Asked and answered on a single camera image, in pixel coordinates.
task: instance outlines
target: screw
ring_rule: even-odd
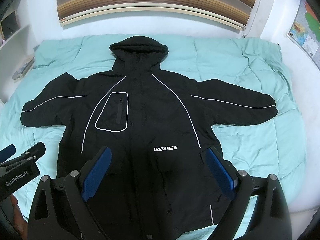
[[[71,175],[71,177],[76,177],[76,176],[79,175],[79,171],[72,171],[72,172],[70,173],[70,175]]]
[[[42,180],[43,182],[47,181],[48,179],[49,179],[49,176],[48,176],[48,175],[44,175],[44,176],[41,178],[41,180]]]
[[[246,176],[248,174],[245,170],[239,170],[238,173],[242,177],[244,177],[244,176]]]
[[[274,174],[270,174],[270,179],[272,179],[272,180],[277,180],[277,176],[274,175]]]

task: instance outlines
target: chest pocket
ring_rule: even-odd
[[[129,96],[126,92],[112,92],[105,102],[95,127],[98,130],[122,132],[128,126]]]

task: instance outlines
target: bed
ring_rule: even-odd
[[[43,41],[35,54],[35,68],[4,105],[0,115],[0,149],[14,144],[17,154],[13,157],[16,157],[39,141],[46,146],[46,154],[38,161],[40,176],[15,193],[26,219],[41,176],[56,177],[58,145],[65,127],[24,127],[20,122],[23,105],[34,99],[49,81],[65,72],[80,79],[111,70],[115,57],[109,46],[130,36],[110,34]],[[193,38],[163,34],[150,37],[169,48],[168,56],[161,63],[162,69],[197,81],[218,78],[275,99],[279,113],[263,124],[214,125],[212,129],[221,142],[225,159],[252,176],[276,174],[290,203],[302,184],[306,139],[280,46],[258,38]],[[256,197],[252,197],[235,238],[245,233],[255,201]],[[187,232],[179,240],[205,240],[214,228]]]

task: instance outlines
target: hood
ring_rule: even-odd
[[[117,57],[112,70],[118,72],[132,71],[133,68],[160,67],[160,61],[169,52],[167,46],[144,36],[133,36],[114,43],[110,46],[110,50]]]

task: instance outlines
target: zipper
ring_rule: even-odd
[[[123,108],[123,101],[122,101],[122,98],[120,98],[120,101],[118,104],[118,113],[117,113],[117,118],[116,118],[116,124],[120,124],[120,122],[121,122],[122,108]]]

